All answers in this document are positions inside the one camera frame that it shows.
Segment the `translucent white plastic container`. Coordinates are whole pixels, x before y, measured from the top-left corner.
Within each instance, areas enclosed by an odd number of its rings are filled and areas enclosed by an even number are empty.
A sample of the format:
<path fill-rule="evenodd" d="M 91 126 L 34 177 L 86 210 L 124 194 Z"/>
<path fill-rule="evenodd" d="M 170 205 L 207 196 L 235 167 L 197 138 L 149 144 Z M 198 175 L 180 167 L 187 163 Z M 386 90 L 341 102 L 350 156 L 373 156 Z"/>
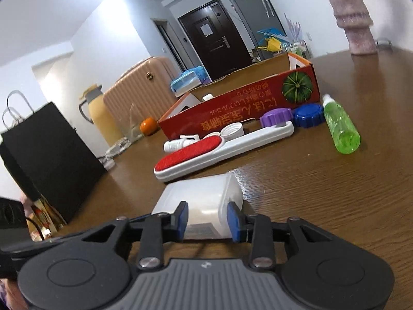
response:
<path fill-rule="evenodd" d="M 166 186 L 153 214 L 173 213 L 181 201 L 188 203 L 185 240 L 230 239 L 227 205 L 243 205 L 242 189 L 231 173 L 177 181 Z"/>

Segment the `red white lint brush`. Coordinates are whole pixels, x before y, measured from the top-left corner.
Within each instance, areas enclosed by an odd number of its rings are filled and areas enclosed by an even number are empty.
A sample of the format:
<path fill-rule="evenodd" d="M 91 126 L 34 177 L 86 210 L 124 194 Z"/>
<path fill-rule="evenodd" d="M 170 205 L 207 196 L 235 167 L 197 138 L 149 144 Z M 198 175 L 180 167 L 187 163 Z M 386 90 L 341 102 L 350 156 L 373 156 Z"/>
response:
<path fill-rule="evenodd" d="M 288 121 L 282 126 L 264 127 L 231 141 L 225 141 L 221 136 L 210 136 L 164 156 L 155 165 L 153 173 L 159 181 L 170 182 L 287 138 L 293 132 L 293 123 Z"/>

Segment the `white spray bottle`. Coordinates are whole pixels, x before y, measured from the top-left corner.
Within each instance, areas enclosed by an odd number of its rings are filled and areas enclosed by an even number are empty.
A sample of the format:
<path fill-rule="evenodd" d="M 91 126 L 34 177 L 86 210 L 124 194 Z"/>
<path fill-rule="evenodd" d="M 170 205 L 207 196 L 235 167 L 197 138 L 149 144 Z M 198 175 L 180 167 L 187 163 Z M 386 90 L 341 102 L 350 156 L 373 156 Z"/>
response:
<path fill-rule="evenodd" d="M 181 150 L 186 146 L 190 146 L 193 143 L 197 143 L 200 140 L 198 134 L 195 135 L 181 135 L 178 139 L 166 141 L 163 149 L 165 153 L 173 153 L 177 150 Z"/>

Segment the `white threaded lid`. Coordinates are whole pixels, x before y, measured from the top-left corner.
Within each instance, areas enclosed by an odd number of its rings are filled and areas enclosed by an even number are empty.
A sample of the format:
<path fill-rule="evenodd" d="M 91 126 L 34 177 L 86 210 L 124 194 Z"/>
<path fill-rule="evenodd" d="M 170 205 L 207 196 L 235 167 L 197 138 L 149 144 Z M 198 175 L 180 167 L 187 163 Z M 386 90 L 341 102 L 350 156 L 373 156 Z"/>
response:
<path fill-rule="evenodd" d="M 232 141 L 244 135 L 244 128 L 240 122 L 227 125 L 220 131 L 220 135 L 225 141 Z"/>

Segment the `purple round lid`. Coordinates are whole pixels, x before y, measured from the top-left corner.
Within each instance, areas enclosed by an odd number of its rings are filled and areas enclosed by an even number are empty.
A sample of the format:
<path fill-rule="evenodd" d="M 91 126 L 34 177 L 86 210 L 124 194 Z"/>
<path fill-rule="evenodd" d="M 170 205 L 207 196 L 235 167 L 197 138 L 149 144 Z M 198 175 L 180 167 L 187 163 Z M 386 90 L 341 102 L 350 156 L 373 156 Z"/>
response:
<path fill-rule="evenodd" d="M 261 127 L 281 127 L 292 119 L 293 114 L 289 108 L 276 108 L 260 117 L 260 124 Z"/>

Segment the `blue round lid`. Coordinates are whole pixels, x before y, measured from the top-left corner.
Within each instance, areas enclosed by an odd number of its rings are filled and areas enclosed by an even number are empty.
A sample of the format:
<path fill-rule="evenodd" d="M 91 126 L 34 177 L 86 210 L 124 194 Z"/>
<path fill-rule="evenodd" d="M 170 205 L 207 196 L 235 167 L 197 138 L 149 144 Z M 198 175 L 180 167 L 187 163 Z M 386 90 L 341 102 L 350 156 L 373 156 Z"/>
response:
<path fill-rule="evenodd" d="M 305 104 L 293 111 L 293 123 L 296 127 L 310 128 L 323 122 L 325 118 L 320 104 Z"/>

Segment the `green spray bottle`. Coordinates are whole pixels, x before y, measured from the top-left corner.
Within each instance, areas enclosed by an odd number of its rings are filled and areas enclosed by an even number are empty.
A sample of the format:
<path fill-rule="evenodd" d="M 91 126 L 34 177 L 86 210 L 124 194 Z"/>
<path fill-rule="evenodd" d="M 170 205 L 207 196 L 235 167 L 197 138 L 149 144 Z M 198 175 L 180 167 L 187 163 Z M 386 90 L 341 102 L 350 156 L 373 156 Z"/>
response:
<path fill-rule="evenodd" d="M 361 144 L 361 136 L 342 105 L 329 94 L 323 96 L 323 114 L 335 148 L 342 154 L 356 151 Z"/>

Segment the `clear glass with straw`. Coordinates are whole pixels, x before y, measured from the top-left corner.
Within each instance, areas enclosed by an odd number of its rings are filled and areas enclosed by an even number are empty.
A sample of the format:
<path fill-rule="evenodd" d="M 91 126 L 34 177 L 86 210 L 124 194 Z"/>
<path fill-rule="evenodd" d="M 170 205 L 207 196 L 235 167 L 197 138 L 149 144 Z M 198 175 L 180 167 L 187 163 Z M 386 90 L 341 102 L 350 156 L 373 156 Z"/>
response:
<path fill-rule="evenodd" d="M 140 129 L 143 120 L 144 118 L 135 103 L 131 104 L 128 112 L 121 115 L 120 129 L 131 143 L 140 140 L 144 136 Z"/>

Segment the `black paper bag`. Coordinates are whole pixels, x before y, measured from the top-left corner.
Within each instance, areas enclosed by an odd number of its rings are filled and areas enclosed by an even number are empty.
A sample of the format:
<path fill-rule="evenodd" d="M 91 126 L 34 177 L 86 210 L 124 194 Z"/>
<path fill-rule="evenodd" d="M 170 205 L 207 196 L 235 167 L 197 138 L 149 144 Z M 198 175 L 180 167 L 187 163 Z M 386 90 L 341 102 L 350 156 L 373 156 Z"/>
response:
<path fill-rule="evenodd" d="M 67 224 L 106 173 L 54 103 L 1 133 L 1 158 L 33 202 L 45 199 Z"/>

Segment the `pink ribbed suitcase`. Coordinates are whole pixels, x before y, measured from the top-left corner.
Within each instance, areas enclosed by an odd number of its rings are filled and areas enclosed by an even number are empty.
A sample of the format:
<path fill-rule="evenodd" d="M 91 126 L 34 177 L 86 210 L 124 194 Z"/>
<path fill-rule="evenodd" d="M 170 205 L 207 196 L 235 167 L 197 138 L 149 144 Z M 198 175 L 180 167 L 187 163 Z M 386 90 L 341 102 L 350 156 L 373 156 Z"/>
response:
<path fill-rule="evenodd" d="M 149 57 L 131 68 L 104 93 L 103 102 L 115 123 L 127 123 L 130 113 L 160 119 L 177 101 L 170 83 L 179 75 L 167 57 Z"/>

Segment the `blue white tissue box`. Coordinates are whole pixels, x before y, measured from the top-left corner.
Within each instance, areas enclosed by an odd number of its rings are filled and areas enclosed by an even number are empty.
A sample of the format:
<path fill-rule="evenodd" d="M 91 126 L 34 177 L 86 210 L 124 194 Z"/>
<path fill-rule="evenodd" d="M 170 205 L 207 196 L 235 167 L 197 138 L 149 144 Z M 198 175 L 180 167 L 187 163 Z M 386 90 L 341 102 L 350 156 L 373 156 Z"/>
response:
<path fill-rule="evenodd" d="M 209 78 L 205 68 L 203 66 L 196 66 L 182 72 L 177 78 L 171 81 L 170 89 L 174 96 L 179 98 L 186 92 L 191 91 L 198 86 L 206 85 L 210 82 L 211 79 Z"/>

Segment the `red cardboard box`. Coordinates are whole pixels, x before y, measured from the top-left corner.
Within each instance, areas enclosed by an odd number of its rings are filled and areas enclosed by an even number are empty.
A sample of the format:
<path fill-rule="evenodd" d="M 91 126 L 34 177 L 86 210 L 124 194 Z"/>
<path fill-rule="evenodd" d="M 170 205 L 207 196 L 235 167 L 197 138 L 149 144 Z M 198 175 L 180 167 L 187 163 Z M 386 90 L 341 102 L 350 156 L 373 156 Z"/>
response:
<path fill-rule="evenodd" d="M 273 109 L 295 109 L 320 98 L 313 64 L 285 53 L 185 93 L 158 124 L 170 140 L 203 137 L 233 122 L 258 120 Z"/>

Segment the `yellow watering can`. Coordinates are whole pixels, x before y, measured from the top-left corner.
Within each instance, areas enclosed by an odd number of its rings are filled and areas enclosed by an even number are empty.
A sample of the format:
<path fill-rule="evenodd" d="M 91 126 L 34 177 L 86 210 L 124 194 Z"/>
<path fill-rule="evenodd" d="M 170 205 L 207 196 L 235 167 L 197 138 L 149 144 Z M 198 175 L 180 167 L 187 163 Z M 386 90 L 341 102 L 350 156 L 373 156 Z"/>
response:
<path fill-rule="evenodd" d="M 290 42 L 288 40 L 285 40 L 284 38 L 281 38 L 279 36 L 270 36 L 264 38 L 258 45 L 257 49 L 271 53 L 281 52 L 283 48 L 289 43 Z"/>

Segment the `grey refrigerator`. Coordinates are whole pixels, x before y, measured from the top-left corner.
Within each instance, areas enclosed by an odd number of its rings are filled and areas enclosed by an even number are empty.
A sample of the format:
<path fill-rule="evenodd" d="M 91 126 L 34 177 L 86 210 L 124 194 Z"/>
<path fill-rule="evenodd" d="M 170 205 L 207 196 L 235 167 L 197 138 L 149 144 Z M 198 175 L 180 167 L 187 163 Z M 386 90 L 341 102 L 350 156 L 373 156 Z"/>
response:
<path fill-rule="evenodd" d="M 270 0 L 230 0 L 251 38 L 253 47 L 265 45 L 265 32 L 286 36 L 283 25 Z"/>

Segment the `pink ceramic vase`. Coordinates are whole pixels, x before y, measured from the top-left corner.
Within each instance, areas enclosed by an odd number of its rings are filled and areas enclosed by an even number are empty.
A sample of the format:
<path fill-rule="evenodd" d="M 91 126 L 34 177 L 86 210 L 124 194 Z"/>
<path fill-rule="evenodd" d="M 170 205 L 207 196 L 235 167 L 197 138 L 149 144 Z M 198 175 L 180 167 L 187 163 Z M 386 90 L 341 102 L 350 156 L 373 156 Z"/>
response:
<path fill-rule="evenodd" d="M 352 55 L 377 53 L 371 33 L 373 20 L 363 0 L 329 0 L 336 24 L 344 30 Z"/>

